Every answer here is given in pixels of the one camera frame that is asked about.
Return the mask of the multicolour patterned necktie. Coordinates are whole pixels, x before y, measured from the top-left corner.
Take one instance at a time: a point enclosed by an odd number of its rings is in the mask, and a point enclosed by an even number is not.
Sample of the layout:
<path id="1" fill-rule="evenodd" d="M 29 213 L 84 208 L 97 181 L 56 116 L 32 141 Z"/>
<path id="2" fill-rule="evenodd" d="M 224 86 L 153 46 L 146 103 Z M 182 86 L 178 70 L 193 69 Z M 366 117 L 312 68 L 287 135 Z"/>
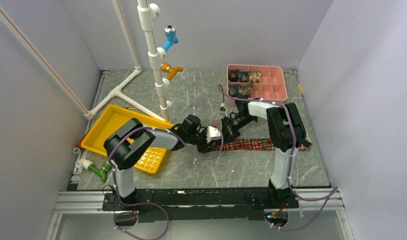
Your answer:
<path id="1" fill-rule="evenodd" d="M 312 147 L 312 143 L 308 140 L 304 140 L 299 147 L 299 150 L 309 150 Z M 221 148 L 221 140 L 216 140 L 213 146 L 215 151 L 219 151 Z M 273 151 L 275 146 L 269 138 L 244 138 L 235 139 L 232 142 L 224 143 L 222 146 L 223 151 Z"/>

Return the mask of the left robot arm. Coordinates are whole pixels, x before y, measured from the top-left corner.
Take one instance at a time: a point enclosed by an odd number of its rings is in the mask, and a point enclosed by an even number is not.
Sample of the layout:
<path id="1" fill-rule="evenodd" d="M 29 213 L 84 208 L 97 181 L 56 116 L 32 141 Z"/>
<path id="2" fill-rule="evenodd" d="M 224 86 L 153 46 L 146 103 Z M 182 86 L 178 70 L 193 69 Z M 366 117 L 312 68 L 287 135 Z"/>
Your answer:
<path id="1" fill-rule="evenodd" d="M 130 119 L 103 144 L 112 168 L 115 203 L 122 210 L 134 206 L 137 190 L 133 167 L 149 148 L 177 151 L 194 145 L 204 153 L 216 140 L 224 140 L 218 124 L 203 127 L 195 115 L 189 115 L 182 123 L 168 129 L 145 125 L 137 118 Z"/>

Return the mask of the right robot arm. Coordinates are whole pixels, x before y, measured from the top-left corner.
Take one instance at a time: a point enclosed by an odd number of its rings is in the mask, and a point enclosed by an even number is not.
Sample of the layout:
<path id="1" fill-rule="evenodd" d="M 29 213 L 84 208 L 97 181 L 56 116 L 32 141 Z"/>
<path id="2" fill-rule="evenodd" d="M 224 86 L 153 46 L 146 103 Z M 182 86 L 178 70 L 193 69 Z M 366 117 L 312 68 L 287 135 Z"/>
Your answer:
<path id="1" fill-rule="evenodd" d="M 239 112 L 222 118 L 222 134 L 225 142 L 235 140 L 239 130 L 252 121 L 267 121 L 268 133 L 274 146 L 275 160 L 269 180 L 267 202 L 274 208 L 280 207 L 293 195 L 291 174 L 295 154 L 307 132 L 295 103 L 276 104 L 263 101 L 236 100 Z"/>

